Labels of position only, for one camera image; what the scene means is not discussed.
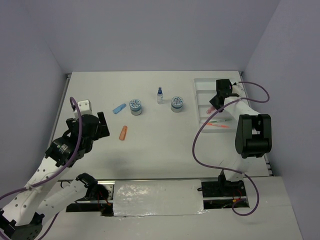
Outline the pink lead case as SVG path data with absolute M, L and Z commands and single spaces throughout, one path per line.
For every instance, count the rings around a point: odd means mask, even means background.
M 213 107 L 213 106 L 211 106 L 207 111 L 206 111 L 206 113 L 208 114 L 208 115 L 211 115 L 212 113 L 214 113 L 216 111 L 216 109 Z

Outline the blue lead case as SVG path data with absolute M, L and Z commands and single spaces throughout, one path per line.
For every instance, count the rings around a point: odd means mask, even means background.
M 114 108 L 112 110 L 112 112 L 116 115 L 118 114 L 120 111 L 122 111 L 127 105 L 125 103 L 122 103 L 121 105 L 117 106 L 116 108 Z

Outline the blue round jar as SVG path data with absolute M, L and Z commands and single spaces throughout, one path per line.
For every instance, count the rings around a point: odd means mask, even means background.
M 171 110 L 175 113 L 179 113 L 183 109 L 184 100 L 180 96 L 174 96 L 171 99 Z
M 142 102 L 139 99 L 132 99 L 129 108 L 132 115 L 138 116 L 142 113 Z

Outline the small clear spray bottle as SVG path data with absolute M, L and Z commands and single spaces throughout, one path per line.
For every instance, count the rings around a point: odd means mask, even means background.
M 157 103 L 162 104 L 163 103 L 163 90 L 161 87 L 158 88 L 157 91 Z

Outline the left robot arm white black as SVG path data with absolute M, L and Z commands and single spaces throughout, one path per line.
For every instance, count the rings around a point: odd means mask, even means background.
M 94 141 L 110 135 L 103 112 L 83 114 L 81 118 L 66 120 L 67 131 L 51 143 L 24 190 L 1 209 L 0 228 L 4 239 L 34 240 L 51 218 L 75 201 L 108 198 L 108 190 L 87 173 L 48 195 L 62 175 L 60 170 L 70 169 L 66 166 L 68 161 L 74 165 L 92 150 Z

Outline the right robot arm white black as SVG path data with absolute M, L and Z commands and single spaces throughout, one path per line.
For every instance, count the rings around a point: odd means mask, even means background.
M 262 158 L 272 149 L 272 121 L 268 114 L 253 110 L 245 100 L 266 103 L 270 100 L 267 90 L 257 83 L 253 85 L 261 88 L 267 96 L 266 100 L 256 100 L 241 97 L 229 79 L 218 79 L 216 95 L 209 101 L 219 113 L 226 111 L 236 121 L 235 150 L 238 156 L 218 176 L 217 190 L 223 196 L 241 193 L 244 188 L 243 176 L 249 168 L 248 158 Z

